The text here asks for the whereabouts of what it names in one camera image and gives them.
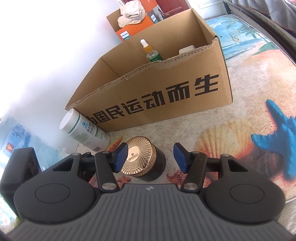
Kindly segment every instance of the white wall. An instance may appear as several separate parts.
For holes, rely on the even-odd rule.
[[[16,119],[68,153],[65,105],[97,59],[121,43],[106,16],[117,0],[0,1],[0,116]]]
[[[203,18],[226,12],[222,0],[187,0],[192,8]]]

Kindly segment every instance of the table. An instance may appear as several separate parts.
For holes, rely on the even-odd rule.
[[[262,33],[234,15],[207,23],[222,45],[233,103],[111,132],[108,150],[134,136],[147,137],[163,151],[167,160],[164,173],[150,183],[178,186],[185,175],[173,158],[175,142],[180,142],[188,151],[198,150],[209,157],[219,158],[222,153],[228,153],[270,178],[282,188],[286,200],[291,201],[296,197],[296,66]],[[77,148],[80,153],[87,151],[89,149],[81,145]],[[122,173],[115,177],[120,186],[145,183]],[[216,173],[207,173],[205,185],[216,178]],[[91,182],[96,184],[95,177]],[[289,204],[290,211],[295,206],[293,203]],[[288,227],[291,212],[284,213],[281,223],[295,232],[292,226]]]

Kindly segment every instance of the white dropper bulb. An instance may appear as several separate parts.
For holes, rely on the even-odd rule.
[[[141,44],[144,48],[148,46],[148,43],[144,39],[141,39]]]

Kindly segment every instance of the white pill bottle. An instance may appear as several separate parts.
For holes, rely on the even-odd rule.
[[[110,137],[107,133],[75,109],[68,111],[59,129],[82,145],[96,152],[106,150],[110,142]]]

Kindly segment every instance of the dropper bottle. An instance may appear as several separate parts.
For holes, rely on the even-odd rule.
[[[144,39],[141,40],[141,44],[143,45],[143,50],[147,53],[146,57],[150,62],[154,62],[157,60],[163,60],[157,50],[154,50],[150,44],[148,44]]]

